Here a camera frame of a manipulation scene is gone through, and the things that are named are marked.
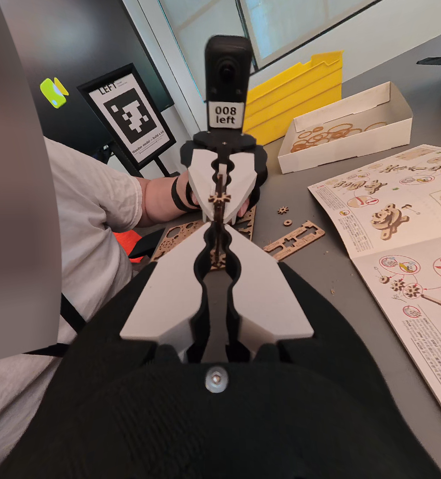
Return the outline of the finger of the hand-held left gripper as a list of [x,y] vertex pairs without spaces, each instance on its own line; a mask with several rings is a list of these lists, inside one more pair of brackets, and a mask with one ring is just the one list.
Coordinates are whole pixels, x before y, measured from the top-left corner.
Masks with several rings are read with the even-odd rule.
[[238,211],[254,188],[257,179],[254,158],[254,153],[235,153],[229,156],[231,163],[220,159],[221,197],[230,197],[229,201],[223,202],[224,224],[235,223]]
[[209,198],[216,192],[217,173],[212,164],[217,161],[217,153],[194,149],[188,167],[189,184],[203,212],[203,220],[214,221],[214,206]]

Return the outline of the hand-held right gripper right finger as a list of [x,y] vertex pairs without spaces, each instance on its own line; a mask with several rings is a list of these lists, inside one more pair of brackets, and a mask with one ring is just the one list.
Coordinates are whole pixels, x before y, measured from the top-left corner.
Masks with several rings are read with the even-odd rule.
[[229,362],[249,362],[264,344],[311,338],[314,335],[280,264],[225,226],[227,292],[225,346]]

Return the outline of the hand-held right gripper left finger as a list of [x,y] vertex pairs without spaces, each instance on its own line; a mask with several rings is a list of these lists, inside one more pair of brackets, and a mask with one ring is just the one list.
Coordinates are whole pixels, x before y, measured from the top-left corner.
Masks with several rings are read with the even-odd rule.
[[207,289],[210,222],[148,267],[150,276],[120,331],[124,340],[170,345],[201,362],[210,335]]

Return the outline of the wooden axle with small gear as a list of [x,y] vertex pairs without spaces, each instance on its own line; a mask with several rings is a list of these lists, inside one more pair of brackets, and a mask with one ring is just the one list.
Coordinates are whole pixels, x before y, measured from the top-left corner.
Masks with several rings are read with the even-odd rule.
[[224,186],[225,174],[219,173],[217,175],[215,194],[209,197],[209,202],[213,204],[215,224],[215,245],[211,251],[211,266],[219,269],[222,266],[221,262],[221,234],[224,224],[224,212],[226,203],[230,202],[231,196],[227,195]]

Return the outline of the person's left forearm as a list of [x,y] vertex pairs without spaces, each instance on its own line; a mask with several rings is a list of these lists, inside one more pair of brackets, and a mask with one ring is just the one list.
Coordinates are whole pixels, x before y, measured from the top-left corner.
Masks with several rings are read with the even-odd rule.
[[148,180],[135,177],[142,192],[141,218],[137,228],[150,227],[174,220],[183,214],[172,198],[174,178]]

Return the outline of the person's left hand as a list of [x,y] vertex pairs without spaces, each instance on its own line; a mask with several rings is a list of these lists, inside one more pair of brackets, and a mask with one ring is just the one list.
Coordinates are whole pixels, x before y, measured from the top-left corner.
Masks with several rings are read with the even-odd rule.
[[201,209],[197,199],[194,198],[193,190],[189,183],[188,171],[175,178],[171,187],[171,196],[176,207],[183,212]]

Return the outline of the large laser-cut wooden sheet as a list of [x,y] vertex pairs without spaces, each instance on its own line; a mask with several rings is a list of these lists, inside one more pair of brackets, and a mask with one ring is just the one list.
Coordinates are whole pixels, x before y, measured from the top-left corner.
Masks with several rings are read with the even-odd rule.
[[[256,208],[256,206],[253,206],[241,219],[238,219],[236,224],[233,226],[236,231],[240,232],[249,241],[253,240]],[[200,229],[203,225],[204,222],[200,219],[170,228],[154,252],[151,262],[157,261],[160,257],[167,254],[183,240]]]

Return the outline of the orange cloth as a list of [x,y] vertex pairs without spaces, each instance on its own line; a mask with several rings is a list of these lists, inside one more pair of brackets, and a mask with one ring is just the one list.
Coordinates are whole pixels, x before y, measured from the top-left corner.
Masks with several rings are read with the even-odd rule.
[[127,255],[129,255],[133,251],[136,244],[139,242],[139,240],[142,239],[142,236],[140,236],[134,230],[122,233],[113,232],[113,234],[118,243],[120,244],[121,248],[125,251]]

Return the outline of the narrow laser-cut wooden sheet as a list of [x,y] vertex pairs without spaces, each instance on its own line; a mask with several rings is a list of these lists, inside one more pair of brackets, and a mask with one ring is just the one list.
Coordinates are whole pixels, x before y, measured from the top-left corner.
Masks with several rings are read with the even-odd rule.
[[282,261],[325,235],[325,231],[310,220],[264,247],[264,251]]

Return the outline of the yellow plastic bin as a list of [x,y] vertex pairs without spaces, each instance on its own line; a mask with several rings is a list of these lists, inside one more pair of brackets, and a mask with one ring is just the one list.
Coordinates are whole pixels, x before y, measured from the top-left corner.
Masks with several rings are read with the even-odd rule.
[[294,118],[341,100],[343,51],[313,55],[249,90],[243,133],[266,145],[285,136]]

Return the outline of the black framed tag sign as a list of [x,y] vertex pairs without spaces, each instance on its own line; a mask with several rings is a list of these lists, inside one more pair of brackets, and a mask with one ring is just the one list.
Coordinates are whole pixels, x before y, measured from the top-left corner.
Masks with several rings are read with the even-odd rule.
[[77,87],[113,138],[110,148],[134,176],[154,162],[164,177],[173,177],[160,160],[176,139],[133,63]]

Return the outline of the white cardboard box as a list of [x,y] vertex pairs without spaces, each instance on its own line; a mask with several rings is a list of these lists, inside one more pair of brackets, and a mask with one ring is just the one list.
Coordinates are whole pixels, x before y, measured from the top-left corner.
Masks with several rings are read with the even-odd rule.
[[410,143],[412,110],[391,81],[296,117],[278,162],[283,174]]

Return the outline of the printed instruction booklet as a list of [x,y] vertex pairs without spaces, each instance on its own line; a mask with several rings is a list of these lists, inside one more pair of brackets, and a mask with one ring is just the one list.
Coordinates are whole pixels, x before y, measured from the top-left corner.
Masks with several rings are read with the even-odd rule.
[[441,147],[308,187],[441,406]]

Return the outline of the green and yellow sticker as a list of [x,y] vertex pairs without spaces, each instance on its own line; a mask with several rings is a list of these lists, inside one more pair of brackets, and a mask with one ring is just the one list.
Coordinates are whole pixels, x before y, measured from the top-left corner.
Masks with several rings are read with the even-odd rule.
[[44,79],[40,83],[39,89],[55,109],[59,109],[66,104],[69,92],[57,77],[54,77],[53,80],[50,78]]

